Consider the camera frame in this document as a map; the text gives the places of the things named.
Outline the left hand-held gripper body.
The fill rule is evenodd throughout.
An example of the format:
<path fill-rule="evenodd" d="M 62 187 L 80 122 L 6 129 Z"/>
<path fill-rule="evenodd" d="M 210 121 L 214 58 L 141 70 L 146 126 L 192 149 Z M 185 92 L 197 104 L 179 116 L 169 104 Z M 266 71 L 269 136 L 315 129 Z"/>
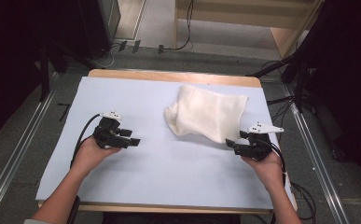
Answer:
<path fill-rule="evenodd" d="M 111 111 L 101 113 L 100 117 L 101 120 L 92 134 L 97 145 L 100 148 L 127 148 L 130 145 L 130 137 L 120 136 L 118 134 L 122 116 L 116 111 Z"/>

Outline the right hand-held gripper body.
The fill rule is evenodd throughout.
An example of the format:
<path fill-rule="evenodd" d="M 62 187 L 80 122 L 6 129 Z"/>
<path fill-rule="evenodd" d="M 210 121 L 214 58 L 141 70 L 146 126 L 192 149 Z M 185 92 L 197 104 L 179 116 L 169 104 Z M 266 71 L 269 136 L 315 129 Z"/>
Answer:
<path fill-rule="evenodd" d="M 249 137 L 245 139 L 248 143 L 235 143 L 234 153 L 257 161 L 262 161 L 273 151 L 279 154 L 279 148 L 271 141 L 270 133 L 282 133 L 283 131 L 284 129 L 281 127 L 257 122 L 244 131 L 249 133 Z"/>

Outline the white mesh laundry bag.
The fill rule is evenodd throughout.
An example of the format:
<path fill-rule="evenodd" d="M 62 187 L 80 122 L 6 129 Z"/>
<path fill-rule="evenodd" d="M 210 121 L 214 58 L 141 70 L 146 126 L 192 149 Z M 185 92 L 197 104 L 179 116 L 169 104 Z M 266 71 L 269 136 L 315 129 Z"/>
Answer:
<path fill-rule="evenodd" d="M 169 128 L 178 136 L 203 135 L 224 144 L 240 138 L 241 117 L 248 97 L 228 95 L 183 85 L 177 101 L 164 109 Z"/>

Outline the person's right hand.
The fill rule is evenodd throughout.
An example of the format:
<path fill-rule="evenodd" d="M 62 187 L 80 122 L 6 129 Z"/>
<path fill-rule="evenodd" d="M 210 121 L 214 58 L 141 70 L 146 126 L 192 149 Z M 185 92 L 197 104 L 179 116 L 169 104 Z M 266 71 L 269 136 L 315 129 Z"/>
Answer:
<path fill-rule="evenodd" d="M 256 161 L 246 157 L 242 157 L 242 160 L 253 168 L 268 192 L 284 186 L 282 164 L 280 158 L 275 153 L 271 152 L 262 161 Z"/>

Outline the person's left hand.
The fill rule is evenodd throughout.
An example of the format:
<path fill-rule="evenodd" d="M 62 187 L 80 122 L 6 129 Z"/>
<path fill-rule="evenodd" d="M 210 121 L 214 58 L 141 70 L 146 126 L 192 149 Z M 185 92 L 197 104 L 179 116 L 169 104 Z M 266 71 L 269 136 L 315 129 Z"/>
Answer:
<path fill-rule="evenodd" d="M 85 178 L 105 158 L 118 152 L 120 152 L 120 148 L 117 147 L 100 148 L 95 138 L 89 137 L 81 144 L 70 169 L 70 175 Z"/>

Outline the black tripod stand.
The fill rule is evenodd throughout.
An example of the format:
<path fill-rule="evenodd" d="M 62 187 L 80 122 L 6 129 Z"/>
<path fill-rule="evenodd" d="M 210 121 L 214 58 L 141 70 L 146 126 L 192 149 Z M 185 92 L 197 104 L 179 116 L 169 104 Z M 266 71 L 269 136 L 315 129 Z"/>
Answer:
<path fill-rule="evenodd" d="M 266 76 L 268 73 L 274 70 L 279 70 L 283 66 L 285 67 L 285 70 L 281 74 L 281 80 L 284 84 L 290 84 L 292 81 L 297 82 L 294 92 L 294 103 L 299 113 L 302 113 L 302 94 L 306 82 L 306 76 L 308 74 L 308 64 L 300 57 L 292 54 L 280 61 L 275 61 L 266 68 L 262 67 L 260 71 L 252 74 L 252 77 L 260 78 Z"/>

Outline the black chair part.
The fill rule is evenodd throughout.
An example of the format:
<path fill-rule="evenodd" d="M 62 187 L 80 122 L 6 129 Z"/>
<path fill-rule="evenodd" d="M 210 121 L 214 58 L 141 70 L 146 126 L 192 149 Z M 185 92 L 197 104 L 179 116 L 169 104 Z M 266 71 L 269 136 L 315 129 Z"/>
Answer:
<path fill-rule="evenodd" d="M 74 224 L 79 205 L 80 205 L 80 198 L 76 196 L 73 205 L 71 207 L 70 214 L 66 224 Z"/>

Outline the black cabinet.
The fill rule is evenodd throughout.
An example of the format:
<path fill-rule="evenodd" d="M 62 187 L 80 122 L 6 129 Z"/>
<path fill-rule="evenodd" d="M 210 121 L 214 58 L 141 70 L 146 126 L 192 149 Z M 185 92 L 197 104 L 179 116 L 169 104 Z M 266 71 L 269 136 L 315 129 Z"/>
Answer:
<path fill-rule="evenodd" d="M 111 49 L 121 19 L 118 0 L 78 0 L 86 56 L 97 59 Z"/>

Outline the black curtain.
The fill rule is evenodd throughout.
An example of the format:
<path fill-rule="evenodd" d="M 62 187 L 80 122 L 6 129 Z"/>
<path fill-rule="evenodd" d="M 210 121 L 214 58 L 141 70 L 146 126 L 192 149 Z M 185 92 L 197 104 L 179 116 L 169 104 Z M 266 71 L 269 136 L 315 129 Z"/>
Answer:
<path fill-rule="evenodd" d="M 306 85 L 333 118 L 326 133 L 361 166 L 361 0 L 326 0 L 310 35 L 315 72 Z"/>
<path fill-rule="evenodd" d="M 0 130 L 41 84 L 35 65 L 71 0 L 0 0 Z"/>

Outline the light wooden shelf unit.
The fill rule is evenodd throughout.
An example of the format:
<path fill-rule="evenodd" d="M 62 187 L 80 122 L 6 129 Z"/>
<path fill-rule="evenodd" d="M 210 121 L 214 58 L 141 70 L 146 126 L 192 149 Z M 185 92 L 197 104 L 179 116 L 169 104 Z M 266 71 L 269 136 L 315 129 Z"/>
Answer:
<path fill-rule="evenodd" d="M 192 19 L 269 27 L 282 58 L 312 28 L 325 0 L 194 0 Z"/>

